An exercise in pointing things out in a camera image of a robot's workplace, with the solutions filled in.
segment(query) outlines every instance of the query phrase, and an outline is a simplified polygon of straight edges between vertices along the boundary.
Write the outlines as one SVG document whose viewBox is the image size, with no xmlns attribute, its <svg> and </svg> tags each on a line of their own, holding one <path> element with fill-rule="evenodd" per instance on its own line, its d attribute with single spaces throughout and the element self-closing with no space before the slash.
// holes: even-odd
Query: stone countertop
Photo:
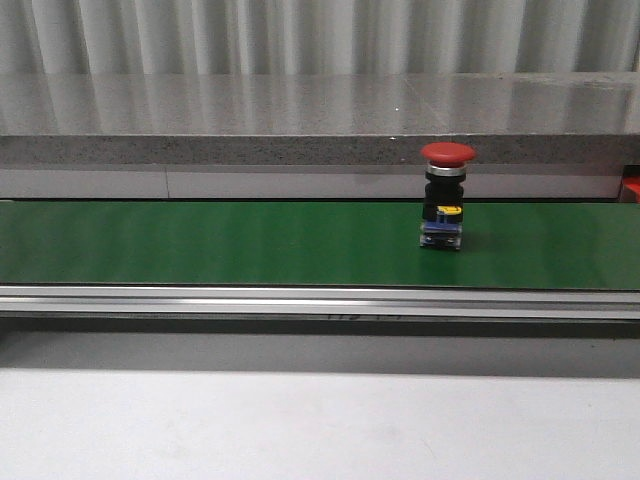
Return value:
<svg viewBox="0 0 640 480">
<path fill-rule="evenodd" d="M 0 166 L 419 165 L 640 158 L 640 74 L 0 75 Z"/>
</svg>

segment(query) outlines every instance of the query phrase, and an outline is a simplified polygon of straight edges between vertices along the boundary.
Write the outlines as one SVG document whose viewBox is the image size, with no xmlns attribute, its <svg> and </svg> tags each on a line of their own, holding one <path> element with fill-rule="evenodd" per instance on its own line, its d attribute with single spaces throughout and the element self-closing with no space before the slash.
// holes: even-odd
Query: corrugated metal wall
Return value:
<svg viewBox="0 0 640 480">
<path fill-rule="evenodd" d="M 0 73 L 636 68 L 640 0 L 0 0 Z"/>
</svg>

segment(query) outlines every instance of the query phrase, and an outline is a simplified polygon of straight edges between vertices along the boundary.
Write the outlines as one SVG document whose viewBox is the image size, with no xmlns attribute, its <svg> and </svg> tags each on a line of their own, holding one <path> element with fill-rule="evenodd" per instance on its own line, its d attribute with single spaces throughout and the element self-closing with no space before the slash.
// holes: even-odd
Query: metal side rail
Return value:
<svg viewBox="0 0 640 480">
<path fill-rule="evenodd" d="M 349 315 L 433 318 L 640 320 L 640 292 L 482 289 L 169 286 L 0 286 L 0 315 Z"/>
</svg>

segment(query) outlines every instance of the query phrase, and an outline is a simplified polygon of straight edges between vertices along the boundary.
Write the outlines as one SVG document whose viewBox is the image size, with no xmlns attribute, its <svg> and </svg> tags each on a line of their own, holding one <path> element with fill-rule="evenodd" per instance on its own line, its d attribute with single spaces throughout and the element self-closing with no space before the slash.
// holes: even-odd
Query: red object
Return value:
<svg viewBox="0 0 640 480">
<path fill-rule="evenodd" d="M 636 203 L 640 203 L 640 177 L 623 178 L 622 184 L 636 194 Z"/>
<path fill-rule="evenodd" d="M 429 143 L 420 150 L 431 165 L 442 168 L 462 167 L 476 156 L 476 151 L 468 145 L 453 142 Z"/>
</svg>

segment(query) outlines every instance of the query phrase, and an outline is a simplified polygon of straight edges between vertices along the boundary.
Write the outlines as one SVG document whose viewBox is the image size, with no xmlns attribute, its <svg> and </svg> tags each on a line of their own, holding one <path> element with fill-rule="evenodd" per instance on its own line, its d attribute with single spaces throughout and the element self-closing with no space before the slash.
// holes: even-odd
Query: yellow label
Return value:
<svg viewBox="0 0 640 480">
<path fill-rule="evenodd" d="M 445 215 L 459 215 L 462 213 L 462 207 L 438 205 L 438 212 Z"/>
</svg>

